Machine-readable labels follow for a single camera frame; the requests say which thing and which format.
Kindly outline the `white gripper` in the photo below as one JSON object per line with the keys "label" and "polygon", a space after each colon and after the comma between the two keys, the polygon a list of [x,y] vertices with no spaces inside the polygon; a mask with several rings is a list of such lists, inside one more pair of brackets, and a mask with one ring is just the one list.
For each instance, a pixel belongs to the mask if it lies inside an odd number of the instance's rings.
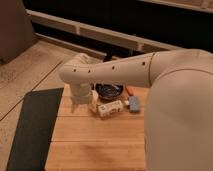
{"label": "white gripper", "polygon": [[71,112],[75,111],[75,104],[88,104],[92,98],[92,90],[89,84],[71,85]]}

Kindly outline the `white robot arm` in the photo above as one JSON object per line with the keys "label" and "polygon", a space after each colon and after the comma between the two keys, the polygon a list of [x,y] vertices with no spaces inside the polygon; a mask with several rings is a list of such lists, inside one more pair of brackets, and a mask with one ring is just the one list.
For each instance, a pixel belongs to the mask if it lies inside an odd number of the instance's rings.
{"label": "white robot arm", "polygon": [[59,75],[76,104],[89,101],[92,83],[148,88],[147,171],[213,171],[213,53],[179,49],[97,64],[80,53]]}

